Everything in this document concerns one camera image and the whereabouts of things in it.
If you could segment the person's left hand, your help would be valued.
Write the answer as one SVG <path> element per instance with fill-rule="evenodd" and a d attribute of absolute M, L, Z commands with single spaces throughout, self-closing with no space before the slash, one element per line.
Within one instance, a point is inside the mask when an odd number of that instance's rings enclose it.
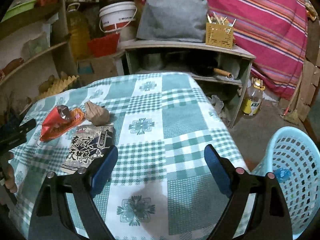
<path fill-rule="evenodd" d="M 5 187 L 11 192 L 16 193 L 17 192 L 17 185 L 15 183 L 15 175 L 14 175 L 14 169 L 9 164 L 9 161 L 13 159 L 14 155 L 11 152 L 5 153 L 3 156 L 1 156 L 1 166 L 5 175 L 5 181 L 4 185 Z"/>

